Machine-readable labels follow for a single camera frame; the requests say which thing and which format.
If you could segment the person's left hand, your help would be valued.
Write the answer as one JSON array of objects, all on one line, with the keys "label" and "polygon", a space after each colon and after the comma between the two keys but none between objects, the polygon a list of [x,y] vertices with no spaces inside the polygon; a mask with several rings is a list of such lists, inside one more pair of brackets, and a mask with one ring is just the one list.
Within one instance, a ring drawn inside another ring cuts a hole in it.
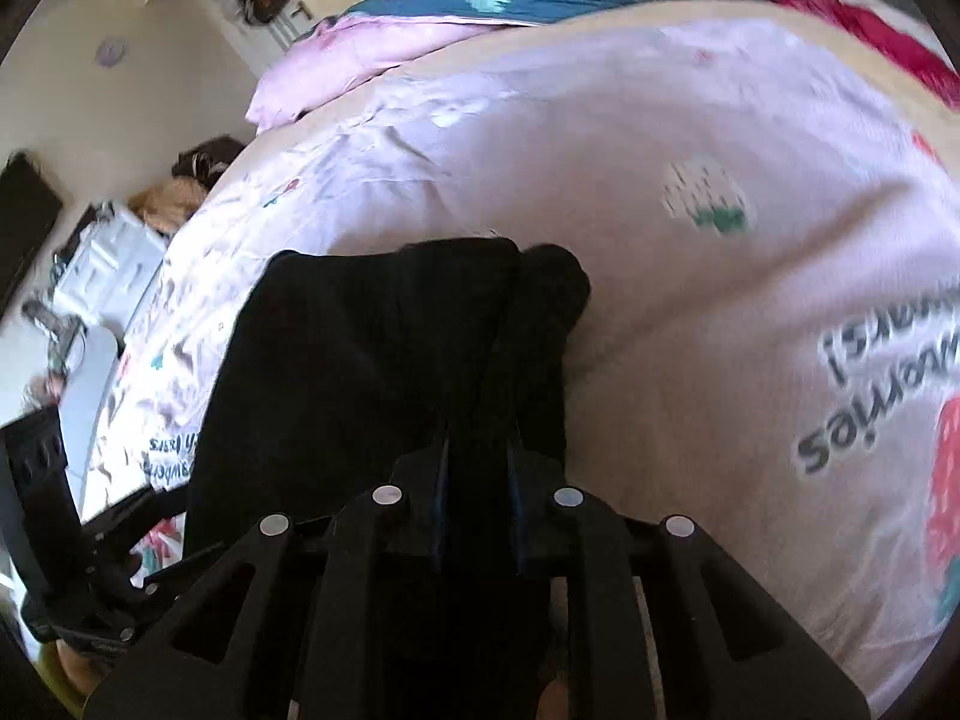
[{"label": "person's left hand", "polygon": [[109,663],[78,652],[65,640],[55,642],[60,668],[70,686],[82,697],[89,697],[112,671]]}]

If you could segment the person's right hand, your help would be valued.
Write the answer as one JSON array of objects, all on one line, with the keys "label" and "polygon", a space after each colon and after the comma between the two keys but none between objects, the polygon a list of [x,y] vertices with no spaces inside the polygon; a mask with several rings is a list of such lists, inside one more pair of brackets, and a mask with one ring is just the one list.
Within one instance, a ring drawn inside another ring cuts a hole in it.
[{"label": "person's right hand", "polygon": [[568,720],[569,686],[564,674],[558,674],[545,686],[537,706],[537,720]]}]

